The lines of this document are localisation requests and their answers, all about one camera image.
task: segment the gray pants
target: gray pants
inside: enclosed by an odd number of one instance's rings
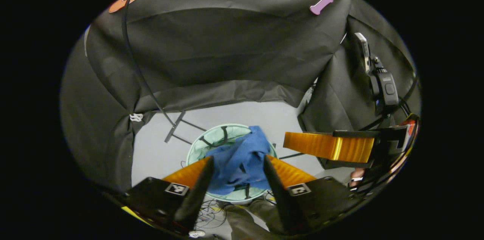
[[[255,200],[248,210],[261,218],[269,231],[254,222],[254,218],[240,207],[229,205],[225,207],[227,221],[232,227],[232,240],[278,240],[291,239],[284,236],[284,229],[277,207],[264,200]]]

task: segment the gray floor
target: gray floor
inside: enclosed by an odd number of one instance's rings
[[[309,93],[301,102],[298,108],[289,106],[284,102],[243,102],[230,104],[207,109],[187,111],[183,119],[204,129],[210,129],[217,125],[236,123],[247,126],[258,125],[264,131],[266,137],[271,143],[275,143],[277,156],[284,157],[298,152],[282,147],[284,143],[285,132],[302,132],[297,121],[297,115],[303,109],[303,103],[310,97]],[[171,120],[175,121],[180,113],[169,113]],[[166,143],[164,139],[171,129],[171,124],[163,114],[156,114],[152,120],[145,125],[135,137],[135,146],[133,154],[132,183],[133,186],[140,183],[147,177],[163,178],[179,170],[182,165],[181,161],[186,161],[190,145],[186,142],[172,137]],[[203,133],[193,126],[186,123],[180,123],[175,131],[175,135],[193,142]],[[352,168],[341,167],[337,169],[324,170],[316,157],[311,155],[301,155],[284,159],[284,161],[295,166],[316,178],[333,176],[341,183],[349,181],[349,174]],[[199,219],[198,227],[202,227],[207,235],[217,234],[224,239],[231,239],[231,228],[228,222],[222,223],[223,212],[211,214],[218,211],[214,205],[202,211],[208,221]],[[267,229],[264,222],[254,216],[256,223]]]

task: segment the mint green basket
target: mint green basket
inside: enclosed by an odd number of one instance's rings
[[[200,140],[202,137],[204,138],[204,140],[214,145],[215,147],[223,144],[223,141],[225,140],[225,133],[222,127],[225,127],[225,130],[227,132],[227,144],[232,144],[237,138],[250,133],[250,129],[248,126],[240,124],[223,124],[207,130],[206,132],[204,132],[204,134],[200,135],[197,140],[195,140],[195,142],[193,142],[192,147],[190,148],[190,151],[188,152],[186,158],[187,166],[203,159],[209,150],[214,149],[214,147],[211,147],[207,145],[207,143],[203,140]],[[277,158],[274,146],[270,142],[269,145],[271,147],[269,155]],[[249,196],[251,198],[249,199],[245,199],[245,190],[235,190],[228,195],[215,195],[207,192],[207,195],[221,201],[243,203],[251,201],[256,197],[260,197],[265,192],[266,190],[264,189],[250,187]]]

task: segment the purple foam letter i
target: purple foam letter i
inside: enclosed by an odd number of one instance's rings
[[[321,10],[325,7],[328,6],[329,3],[332,3],[333,0],[320,0],[317,4],[314,6],[310,6],[309,9],[311,10],[312,13],[319,15],[321,13]]]

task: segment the blue towel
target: blue towel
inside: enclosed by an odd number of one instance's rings
[[[222,145],[207,152],[213,156],[214,172],[208,192],[228,195],[237,185],[270,189],[264,174],[264,156],[270,144],[259,126],[249,126],[251,133],[239,137],[234,144]]]

